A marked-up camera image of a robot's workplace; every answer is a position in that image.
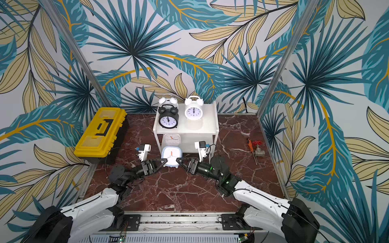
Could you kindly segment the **blue square alarm clock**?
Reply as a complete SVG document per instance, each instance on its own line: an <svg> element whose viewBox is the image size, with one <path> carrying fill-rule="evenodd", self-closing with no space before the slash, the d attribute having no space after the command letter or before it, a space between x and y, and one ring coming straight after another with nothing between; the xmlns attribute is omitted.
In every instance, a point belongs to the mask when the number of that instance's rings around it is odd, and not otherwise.
<svg viewBox="0 0 389 243"><path fill-rule="evenodd" d="M182 158L182 151L177 146L166 146L162 150L162 159L166 159L167 162L163 167L178 168L179 163L176 161L178 158Z"/></svg>

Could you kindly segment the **white square alarm clock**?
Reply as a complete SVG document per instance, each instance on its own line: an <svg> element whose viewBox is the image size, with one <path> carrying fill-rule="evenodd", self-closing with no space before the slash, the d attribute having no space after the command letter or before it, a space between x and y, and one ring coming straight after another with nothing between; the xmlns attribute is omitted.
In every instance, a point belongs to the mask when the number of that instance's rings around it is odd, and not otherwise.
<svg viewBox="0 0 389 243"><path fill-rule="evenodd" d="M164 147L166 146L176 146L178 147L181 144L181 136L179 134L165 134L163 136Z"/></svg>

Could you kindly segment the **black twin-bell alarm clock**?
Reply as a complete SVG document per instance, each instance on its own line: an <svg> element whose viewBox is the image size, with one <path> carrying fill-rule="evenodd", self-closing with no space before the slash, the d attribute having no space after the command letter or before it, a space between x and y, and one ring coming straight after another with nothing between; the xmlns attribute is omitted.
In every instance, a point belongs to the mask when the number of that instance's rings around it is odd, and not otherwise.
<svg viewBox="0 0 389 243"><path fill-rule="evenodd" d="M163 104L158 108L158 122L162 128L174 129L178 126L179 110L172 104Z"/></svg>

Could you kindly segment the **white plastic twin-bell clock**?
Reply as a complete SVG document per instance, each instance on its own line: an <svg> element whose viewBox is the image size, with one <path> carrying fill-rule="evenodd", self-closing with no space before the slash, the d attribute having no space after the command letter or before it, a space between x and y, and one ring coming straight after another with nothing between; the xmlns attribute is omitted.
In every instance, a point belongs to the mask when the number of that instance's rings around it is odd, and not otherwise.
<svg viewBox="0 0 389 243"><path fill-rule="evenodd" d="M189 120L200 120L203 117L204 100L199 96L189 96L184 101L184 115Z"/></svg>

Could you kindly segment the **white metal twin-bell clock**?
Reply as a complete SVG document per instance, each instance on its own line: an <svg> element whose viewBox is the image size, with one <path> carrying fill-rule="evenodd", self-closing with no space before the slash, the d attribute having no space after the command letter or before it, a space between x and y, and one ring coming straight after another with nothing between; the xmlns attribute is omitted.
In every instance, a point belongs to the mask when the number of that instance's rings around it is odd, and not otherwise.
<svg viewBox="0 0 389 243"><path fill-rule="evenodd" d="M178 100L174 97L170 97L170 98L166 98L166 97L161 97L159 99L159 104L162 106L162 105L166 105L166 104L170 104L170 105L173 105L174 107L178 107Z"/></svg>

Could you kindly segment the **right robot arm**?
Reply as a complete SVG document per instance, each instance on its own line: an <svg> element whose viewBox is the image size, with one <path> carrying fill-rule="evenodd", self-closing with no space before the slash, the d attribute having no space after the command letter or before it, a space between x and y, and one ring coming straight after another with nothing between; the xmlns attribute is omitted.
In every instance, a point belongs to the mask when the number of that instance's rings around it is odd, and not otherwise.
<svg viewBox="0 0 389 243"><path fill-rule="evenodd" d="M214 179L221 195L242 202L237 214L248 226L275 233L288 243L316 241L320 224L302 200L280 198L250 185L231 173L220 156L214 156L209 163L196 158L177 158L176 161L190 174Z"/></svg>

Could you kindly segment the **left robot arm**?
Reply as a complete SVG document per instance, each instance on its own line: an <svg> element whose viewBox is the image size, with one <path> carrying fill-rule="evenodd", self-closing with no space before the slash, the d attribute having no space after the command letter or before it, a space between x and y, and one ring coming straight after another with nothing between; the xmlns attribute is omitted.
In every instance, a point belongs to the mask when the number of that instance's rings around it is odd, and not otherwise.
<svg viewBox="0 0 389 243"><path fill-rule="evenodd" d="M115 165L108 174L107 188L72 205L45 209L22 242L77 243L112 225L120 227L124 212L117 205L131 193L129 184L157 173L167 162L167 159L146 160L129 169Z"/></svg>

